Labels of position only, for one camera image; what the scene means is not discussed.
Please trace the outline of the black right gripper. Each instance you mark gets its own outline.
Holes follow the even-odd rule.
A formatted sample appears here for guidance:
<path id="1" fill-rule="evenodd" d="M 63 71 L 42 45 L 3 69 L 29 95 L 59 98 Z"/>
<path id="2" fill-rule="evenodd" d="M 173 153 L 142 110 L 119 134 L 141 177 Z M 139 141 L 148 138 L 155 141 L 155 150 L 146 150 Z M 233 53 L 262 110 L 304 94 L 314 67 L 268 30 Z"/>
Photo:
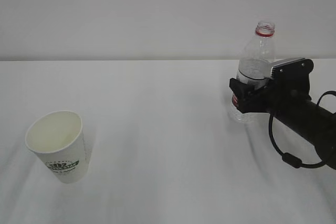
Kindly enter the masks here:
<path id="1" fill-rule="evenodd" d="M 233 105 L 243 113 L 273 113 L 291 95 L 307 99 L 310 90 L 309 74 L 313 68 L 313 61 L 305 59 L 295 67 L 289 67 L 275 79 L 267 78 L 267 84 L 258 90 L 253 85 L 230 78 Z"/>

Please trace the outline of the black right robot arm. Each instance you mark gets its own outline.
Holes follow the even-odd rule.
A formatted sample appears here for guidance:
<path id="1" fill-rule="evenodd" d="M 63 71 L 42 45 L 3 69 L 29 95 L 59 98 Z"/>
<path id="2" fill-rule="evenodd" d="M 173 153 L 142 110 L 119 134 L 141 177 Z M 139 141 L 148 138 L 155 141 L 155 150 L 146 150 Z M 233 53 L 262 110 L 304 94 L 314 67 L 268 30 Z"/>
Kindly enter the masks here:
<path id="1" fill-rule="evenodd" d="M 255 89 L 231 78 L 229 87 L 241 113 L 269 113 L 268 134 L 282 160 L 294 168 L 315 169 L 329 166 L 335 169 L 335 114 L 311 101 L 309 74 L 314 64 L 308 58 L 279 60 L 264 67 L 266 84 Z M 273 136 L 272 123 L 277 119 L 312 144 L 321 159 L 305 164 L 298 157 L 283 152 Z"/>

